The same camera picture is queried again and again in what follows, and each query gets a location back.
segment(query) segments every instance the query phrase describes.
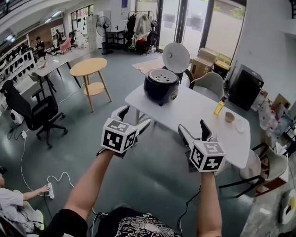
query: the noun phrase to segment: ceiling light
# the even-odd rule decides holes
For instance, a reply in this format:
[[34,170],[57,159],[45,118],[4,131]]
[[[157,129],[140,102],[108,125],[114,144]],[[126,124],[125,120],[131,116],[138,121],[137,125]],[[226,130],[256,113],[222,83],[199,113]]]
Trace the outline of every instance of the ceiling light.
[[51,20],[51,18],[47,19],[47,20],[45,21],[45,23],[48,23],[50,20]]
[[10,41],[12,38],[13,38],[12,35],[9,35],[9,36],[6,37],[6,40]]
[[60,14],[62,11],[58,11],[55,14],[52,15],[52,17],[56,17],[58,14]]

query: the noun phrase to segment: person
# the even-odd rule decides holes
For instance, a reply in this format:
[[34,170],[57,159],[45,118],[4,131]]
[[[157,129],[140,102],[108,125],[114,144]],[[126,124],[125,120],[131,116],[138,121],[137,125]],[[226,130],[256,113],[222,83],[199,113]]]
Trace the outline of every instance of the person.
[[57,47],[60,47],[60,44],[63,43],[63,39],[62,39],[62,34],[59,32],[58,29],[56,29],[56,34],[55,34],[56,40],[57,40]]
[[[97,200],[104,175],[114,154],[114,151],[104,150],[96,157],[93,164],[72,189],[64,209],[53,217],[40,237],[86,236],[87,219]],[[139,237],[180,236],[151,214],[140,213],[127,207],[119,207],[105,216],[100,221],[95,236],[127,237],[129,233],[132,233],[131,236]],[[213,173],[201,173],[197,236],[222,236],[222,217]]]
[[36,53],[38,57],[44,57],[45,60],[45,44],[39,36],[36,38],[36,41]]
[[0,206],[4,214],[14,223],[20,224],[26,233],[32,233],[34,228],[44,230],[43,215],[39,210],[34,210],[27,202],[40,193],[48,192],[49,188],[43,186],[35,191],[21,193],[11,191],[5,187],[5,180],[0,174]]

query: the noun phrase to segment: small bowl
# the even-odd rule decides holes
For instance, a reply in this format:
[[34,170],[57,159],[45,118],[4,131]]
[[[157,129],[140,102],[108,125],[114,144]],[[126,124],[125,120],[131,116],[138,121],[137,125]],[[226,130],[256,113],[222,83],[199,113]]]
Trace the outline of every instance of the small bowl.
[[225,113],[225,121],[228,123],[232,123],[235,120],[235,116],[231,112]]

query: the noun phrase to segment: rice cooker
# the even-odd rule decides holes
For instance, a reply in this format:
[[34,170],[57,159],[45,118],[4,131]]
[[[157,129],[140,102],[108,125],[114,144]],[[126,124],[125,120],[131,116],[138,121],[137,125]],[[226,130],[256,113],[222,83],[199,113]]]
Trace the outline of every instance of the rice cooker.
[[170,43],[163,50],[163,62],[167,69],[153,69],[146,74],[144,92],[146,96],[160,106],[177,98],[179,77],[190,63],[188,50],[179,43]]

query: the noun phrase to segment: power strip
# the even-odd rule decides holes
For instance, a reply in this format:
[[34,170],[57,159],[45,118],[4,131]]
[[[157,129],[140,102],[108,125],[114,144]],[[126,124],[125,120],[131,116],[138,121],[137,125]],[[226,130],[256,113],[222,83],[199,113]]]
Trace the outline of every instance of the power strip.
[[52,184],[51,184],[51,183],[48,183],[48,184],[47,184],[47,187],[49,187],[49,197],[50,197],[51,199],[54,199],[55,196],[54,196],[54,190],[52,189]]

